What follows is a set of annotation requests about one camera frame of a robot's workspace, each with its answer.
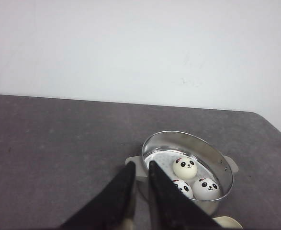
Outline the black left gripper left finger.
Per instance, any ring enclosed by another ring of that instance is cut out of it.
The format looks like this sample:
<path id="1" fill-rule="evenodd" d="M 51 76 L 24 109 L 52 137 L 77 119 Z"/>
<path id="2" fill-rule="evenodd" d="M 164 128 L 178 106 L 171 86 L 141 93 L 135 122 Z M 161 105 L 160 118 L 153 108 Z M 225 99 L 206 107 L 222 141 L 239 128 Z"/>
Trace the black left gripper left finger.
<path id="1" fill-rule="evenodd" d="M 63 230 L 132 230 L 134 228 L 135 163 L 128 162 L 107 186 L 65 221 Z"/>

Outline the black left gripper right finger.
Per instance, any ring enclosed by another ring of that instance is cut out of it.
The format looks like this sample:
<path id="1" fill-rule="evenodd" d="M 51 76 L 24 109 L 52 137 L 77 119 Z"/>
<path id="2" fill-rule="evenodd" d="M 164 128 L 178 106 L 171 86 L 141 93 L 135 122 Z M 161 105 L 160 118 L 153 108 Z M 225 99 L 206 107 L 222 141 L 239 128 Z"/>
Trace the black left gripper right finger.
<path id="1" fill-rule="evenodd" d="M 220 230 L 222 227 L 189 200 L 155 162 L 149 163 L 149 208 L 153 230 Z"/>

